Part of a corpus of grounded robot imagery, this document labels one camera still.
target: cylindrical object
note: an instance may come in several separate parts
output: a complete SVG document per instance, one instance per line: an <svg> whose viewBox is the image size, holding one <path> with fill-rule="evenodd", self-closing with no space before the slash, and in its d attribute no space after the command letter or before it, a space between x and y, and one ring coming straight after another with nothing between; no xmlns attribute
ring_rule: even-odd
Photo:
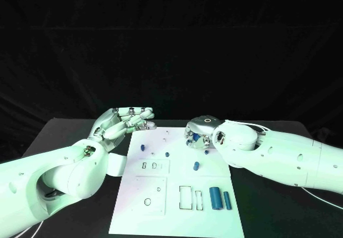
<svg viewBox="0 0 343 238"><path fill-rule="evenodd" d="M194 162L194 167L193 167L194 170L198 170L198 165L200 165L198 162Z"/></svg>
<svg viewBox="0 0 343 238"><path fill-rule="evenodd" d="M221 210L223 209L223 202L221 202L219 187L210 187L208 188L208 195L210 195L211 209L213 210Z"/></svg>
<svg viewBox="0 0 343 238"><path fill-rule="evenodd" d="M227 192L223 192L223 198L224 198L226 209L232 210L230 199L229 199L229 193Z"/></svg>

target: robotic hand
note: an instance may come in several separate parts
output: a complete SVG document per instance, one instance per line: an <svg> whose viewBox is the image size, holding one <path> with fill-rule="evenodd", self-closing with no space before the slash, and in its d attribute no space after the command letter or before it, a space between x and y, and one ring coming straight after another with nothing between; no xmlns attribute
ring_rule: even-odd
<svg viewBox="0 0 343 238"><path fill-rule="evenodd" d="M213 145L232 167L246 168L285 185L343 194L343 149L260 125L229 120L220 123L211 116L187 123L184 137L190 148Z"/></svg>
<svg viewBox="0 0 343 238"><path fill-rule="evenodd" d="M145 121L152 117L152 108L109 109L95 121L87 139L0 164L0 238L90 197L105 174L122 175L126 157L108 152L125 133L155 129L155 124Z"/></svg>

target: black table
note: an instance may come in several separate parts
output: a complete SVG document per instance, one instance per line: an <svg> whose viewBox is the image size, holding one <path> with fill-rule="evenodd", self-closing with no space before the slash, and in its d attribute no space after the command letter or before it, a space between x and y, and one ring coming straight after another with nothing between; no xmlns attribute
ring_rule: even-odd
<svg viewBox="0 0 343 238"><path fill-rule="evenodd" d="M70 146L86 138L90 119L51 119L41 129L24 157ZM157 126L184 127L185 120L152 120ZM250 121L269 129L305 137L309 133L295 121ZM113 153L126 155L131 135L125 136ZM246 238L343 237L343 210L317 200L298 187L282 185L230 167L242 227ZM121 178L106 176L96 194L63 208L43 223L34 238L128 238L109 235L109 223ZM343 196L321 192L335 201ZM30 238L37 225L25 232Z"/></svg>

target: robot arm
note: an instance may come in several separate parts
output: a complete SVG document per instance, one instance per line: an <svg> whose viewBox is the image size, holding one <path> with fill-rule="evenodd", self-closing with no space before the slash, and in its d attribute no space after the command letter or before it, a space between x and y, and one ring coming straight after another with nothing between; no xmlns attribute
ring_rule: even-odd
<svg viewBox="0 0 343 238"><path fill-rule="evenodd" d="M217 149L226 163L246 168L285 185L317 188L343 194L343 149L299 135L269 130L259 126L256 132L244 123L201 116L185 127L190 148ZM206 139L195 143L191 136Z"/></svg>
<svg viewBox="0 0 343 238"><path fill-rule="evenodd" d="M72 146L0 164L0 238L48 218L90 197L105 174L121 176L125 156L108 153L125 133L155 129L151 108L109 109L93 123L87 139ZM116 173L108 165L118 166Z"/></svg>

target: black curtain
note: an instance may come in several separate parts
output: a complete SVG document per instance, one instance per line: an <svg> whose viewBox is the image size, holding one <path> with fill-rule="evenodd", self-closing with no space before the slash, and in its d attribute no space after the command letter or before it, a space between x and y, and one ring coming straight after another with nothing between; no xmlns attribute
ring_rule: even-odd
<svg viewBox="0 0 343 238"><path fill-rule="evenodd" d="M341 1L8 0L0 10L14 150L48 119L129 106L157 119L298 120L321 140L343 133Z"/></svg>

